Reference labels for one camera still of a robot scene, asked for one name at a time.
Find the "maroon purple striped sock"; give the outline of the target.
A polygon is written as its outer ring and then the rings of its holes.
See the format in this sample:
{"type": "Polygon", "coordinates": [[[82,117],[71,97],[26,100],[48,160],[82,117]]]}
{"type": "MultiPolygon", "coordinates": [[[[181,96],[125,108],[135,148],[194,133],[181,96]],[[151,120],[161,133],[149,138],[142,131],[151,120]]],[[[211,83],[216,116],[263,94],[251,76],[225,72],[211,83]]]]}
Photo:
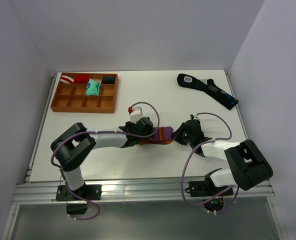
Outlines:
{"type": "Polygon", "coordinates": [[[172,138],[173,132],[171,126],[159,127],[153,136],[144,138],[139,142],[139,145],[168,145],[174,140],[172,138]]]}

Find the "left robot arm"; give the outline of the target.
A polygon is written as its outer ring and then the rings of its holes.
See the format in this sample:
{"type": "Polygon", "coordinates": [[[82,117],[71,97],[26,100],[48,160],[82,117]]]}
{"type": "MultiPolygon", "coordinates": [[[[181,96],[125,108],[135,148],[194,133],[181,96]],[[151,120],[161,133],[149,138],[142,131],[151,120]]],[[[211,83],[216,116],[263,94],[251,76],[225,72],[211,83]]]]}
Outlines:
{"type": "Polygon", "coordinates": [[[68,187],[67,194],[79,200],[86,193],[81,164],[92,150],[133,147],[151,137],[155,131],[149,117],[142,117],[135,123],[128,121],[112,130],[88,131],[78,122],[52,142],[50,162],[60,170],[68,187]]]}

